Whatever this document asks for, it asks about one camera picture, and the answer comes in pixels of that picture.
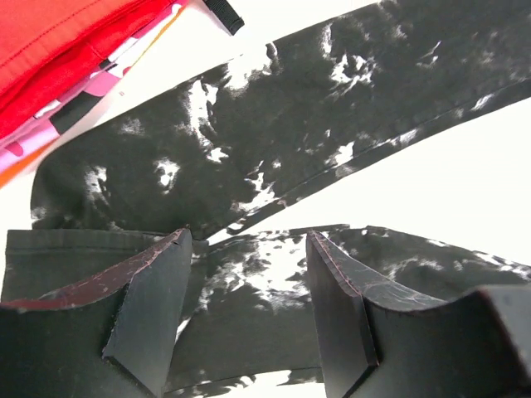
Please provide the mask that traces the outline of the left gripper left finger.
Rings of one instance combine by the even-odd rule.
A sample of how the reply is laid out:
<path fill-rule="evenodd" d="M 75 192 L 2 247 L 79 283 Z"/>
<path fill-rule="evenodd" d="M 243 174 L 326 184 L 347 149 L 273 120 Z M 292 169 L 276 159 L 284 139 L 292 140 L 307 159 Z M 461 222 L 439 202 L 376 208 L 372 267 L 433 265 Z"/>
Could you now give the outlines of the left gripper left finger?
<path fill-rule="evenodd" d="M 192 236 L 12 230 L 1 297 L 4 397 L 160 397 Z"/>

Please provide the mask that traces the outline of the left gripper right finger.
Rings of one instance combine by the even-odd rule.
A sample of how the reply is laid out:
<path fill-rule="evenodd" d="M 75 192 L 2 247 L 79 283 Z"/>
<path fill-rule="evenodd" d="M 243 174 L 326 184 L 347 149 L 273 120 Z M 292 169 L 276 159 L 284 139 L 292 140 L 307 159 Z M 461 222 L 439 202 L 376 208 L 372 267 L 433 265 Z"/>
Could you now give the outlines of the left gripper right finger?
<path fill-rule="evenodd" d="M 327 396 L 529 396 L 529 286 L 483 285 L 441 300 L 317 231 L 306 258 Z"/>

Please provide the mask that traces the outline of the black white tie-dye trousers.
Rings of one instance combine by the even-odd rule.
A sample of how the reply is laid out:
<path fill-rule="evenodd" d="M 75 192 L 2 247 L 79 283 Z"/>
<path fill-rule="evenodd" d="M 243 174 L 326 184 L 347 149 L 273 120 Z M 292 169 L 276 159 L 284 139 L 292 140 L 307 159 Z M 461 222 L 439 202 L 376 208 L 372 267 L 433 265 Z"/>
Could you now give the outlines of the black white tie-dye trousers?
<path fill-rule="evenodd" d="M 530 95 L 527 1 L 384 1 L 259 46 L 84 133 L 32 187 L 32 230 L 192 236 L 160 397 L 308 397 L 324 378 L 308 285 L 317 231 L 441 300 L 530 268 L 383 226 L 249 229 L 446 129 Z"/>

